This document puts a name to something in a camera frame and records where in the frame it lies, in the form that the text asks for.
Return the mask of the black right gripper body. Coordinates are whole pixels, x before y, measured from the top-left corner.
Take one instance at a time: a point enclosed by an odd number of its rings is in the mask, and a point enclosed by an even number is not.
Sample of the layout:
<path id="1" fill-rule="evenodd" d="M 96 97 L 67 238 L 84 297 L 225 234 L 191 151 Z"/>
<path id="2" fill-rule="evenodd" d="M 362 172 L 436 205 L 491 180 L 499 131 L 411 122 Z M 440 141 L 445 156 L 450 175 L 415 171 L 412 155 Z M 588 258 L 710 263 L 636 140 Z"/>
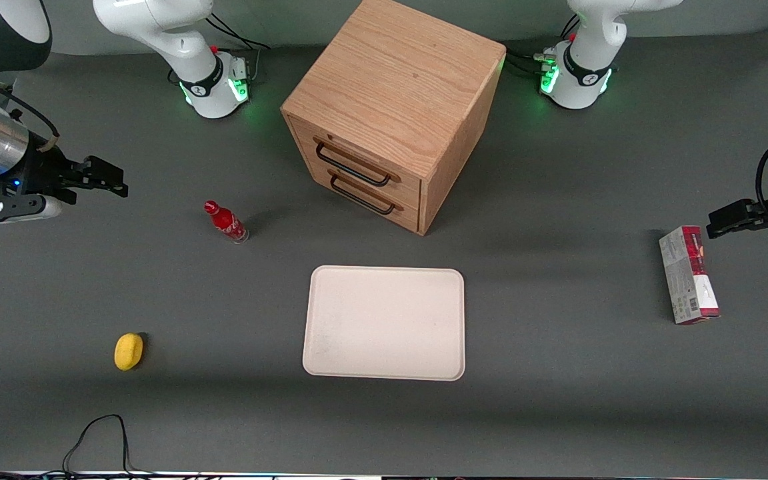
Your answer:
<path id="1" fill-rule="evenodd" d="M 74 204 L 77 202 L 76 189 L 89 188 L 87 177 L 77 170 L 79 166 L 58 147 L 46 152 L 29 148 L 13 168 L 13 176 L 21 182 L 19 193 L 45 195 Z"/>

